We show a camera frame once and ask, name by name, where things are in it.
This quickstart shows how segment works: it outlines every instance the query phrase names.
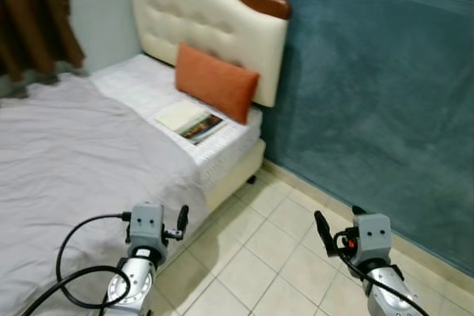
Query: tufted headboard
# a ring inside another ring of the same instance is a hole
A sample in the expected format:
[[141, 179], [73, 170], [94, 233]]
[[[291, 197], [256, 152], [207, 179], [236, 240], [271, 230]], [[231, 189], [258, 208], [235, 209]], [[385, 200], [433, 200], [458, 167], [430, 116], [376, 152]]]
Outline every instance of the tufted headboard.
[[260, 73], [254, 102], [275, 104], [290, 4], [286, 0], [133, 0], [148, 55], [174, 65], [180, 42]]

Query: white wall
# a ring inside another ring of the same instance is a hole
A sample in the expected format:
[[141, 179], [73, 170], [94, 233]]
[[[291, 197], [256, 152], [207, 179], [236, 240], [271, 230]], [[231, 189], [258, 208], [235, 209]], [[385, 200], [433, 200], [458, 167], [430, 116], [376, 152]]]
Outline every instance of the white wall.
[[[86, 54], [85, 70], [92, 72], [140, 52], [133, 22], [131, 0], [71, 0], [71, 18]], [[0, 77], [0, 97], [11, 90]]]

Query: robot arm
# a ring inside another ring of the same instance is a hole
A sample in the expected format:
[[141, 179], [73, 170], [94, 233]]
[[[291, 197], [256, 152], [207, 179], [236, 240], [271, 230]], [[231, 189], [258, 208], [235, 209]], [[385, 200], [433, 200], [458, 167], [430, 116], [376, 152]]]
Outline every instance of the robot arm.
[[[356, 206], [353, 212], [354, 226], [336, 233], [334, 238], [323, 214], [315, 212], [318, 234], [327, 255], [339, 256], [349, 267], [350, 274], [363, 281], [371, 316], [427, 316], [420, 307], [415, 308], [380, 286], [388, 286], [418, 304], [418, 296], [404, 283], [401, 270], [394, 264], [390, 265], [390, 219], [381, 214], [367, 214]], [[338, 246], [339, 237], [342, 237], [344, 247]]]
[[[184, 205], [176, 229], [166, 229], [163, 223], [164, 207], [139, 204], [133, 207], [127, 229], [128, 258], [122, 258], [118, 267], [128, 275], [131, 288], [127, 296], [101, 312], [104, 316], [150, 316], [148, 305], [156, 270], [167, 259], [169, 239], [181, 241], [186, 232], [189, 208]], [[115, 300], [125, 292], [125, 282], [114, 275], [107, 288], [107, 300]]]

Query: brown curtain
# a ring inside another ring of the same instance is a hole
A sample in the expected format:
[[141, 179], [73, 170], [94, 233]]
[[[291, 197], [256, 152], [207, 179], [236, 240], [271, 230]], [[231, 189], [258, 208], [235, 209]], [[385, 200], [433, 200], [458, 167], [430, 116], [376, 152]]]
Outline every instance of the brown curtain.
[[20, 81], [26, 69], [53, 74], [55, 61], [82, 67], [68, 9], [68, 0], [0, 0], [0, 75]]

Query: grey bedsheet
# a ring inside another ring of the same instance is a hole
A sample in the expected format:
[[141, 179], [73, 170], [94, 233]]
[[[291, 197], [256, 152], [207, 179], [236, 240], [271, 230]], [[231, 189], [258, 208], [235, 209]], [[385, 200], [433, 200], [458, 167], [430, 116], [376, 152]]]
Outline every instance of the grey bedsheet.
[[[33, 86], [31, 98], [0, 108], [0, 315], [19, 315], [54, 278], [68, 231], [94, 215], [138, 202], [162, 202], [175, 226], [190, 206], [192, 232], [206, 217], [193, 160], [123, 104], [85, 78], [64, 75], [57, 87]], [[97, 221], [71, 241], [65, 274], [125, 256], [125, 223]], [[170, 243], [170, 253], [176, 243]], [[80, 280], [77, 296], [99, 302], [112, 275]], [[59, 292], [35, 315], [86, 315]]]

